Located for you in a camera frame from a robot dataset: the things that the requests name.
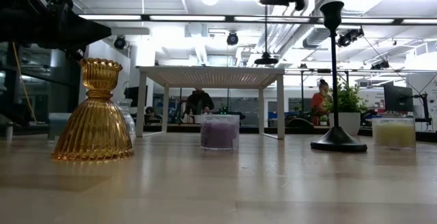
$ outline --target white table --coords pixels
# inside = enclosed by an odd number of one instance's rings
[[[277,139],[285,136],[283,68],[235,68],[235,67],[186,67],[186,66],[137,66],[140,72],[137,105],[137,137],[143,136],[145,83],[150,78],[164,87],[163,129],[167,131],[169,89],[177,88],[229,88],[257,89],[259,91],[259,133],[264,134],[264,88],[277,82]]]

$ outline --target amber glass vase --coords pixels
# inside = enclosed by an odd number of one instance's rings
[[[134,151],[122,112],[111,101],[122,66],[106,59],[82,59],[88,99],[73,112],[51,157],[55,160],[126,158]]]

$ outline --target black candle holder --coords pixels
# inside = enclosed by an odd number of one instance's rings
[[[335,36],[337,28],[341,24],[341,9],[344,3],[334,1],[324,4],[320,11],[324,16],[324,26],[330,31],[331,54],[333,62],[333,108],[334,126],[317,141],[311,142],[311,148],[334,152],[366,152],[367,145],[350,136],[339,126],[339,110],[337,95],[337,56],[335,52]]]

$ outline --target dark jacket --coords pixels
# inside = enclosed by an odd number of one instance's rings
[[[204,109],[205,107],[210,108],[210,110],[214,109],[214,103],[212,102],[209,94],[205,93],[204,91],[201,91],[200,93],[197,93],[197,91],[193,91],[193,94],[191,94],[186,100],[185,113],[190,113],[191,110],[193,111],[194,115],[198,115],[197,105],[199,104],[199,101],[202,102],[202,109]]]

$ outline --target potted plant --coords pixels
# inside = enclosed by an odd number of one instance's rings
[[[320,117],[320,126],[327,126],[328,125],[328,117],[326,115],[323,115]]]
[[[349,87],[340,81],[337,82],[337,96],[339,108],[339,125],[349,135],[357,136],[360,129],[361,112],[366,110],[362,99],[358,97],[359,86]],[[329,95],[324,97],[324,108],[329,112],[330,126],[334,126],[333,109],[333,90],[330,89]]]

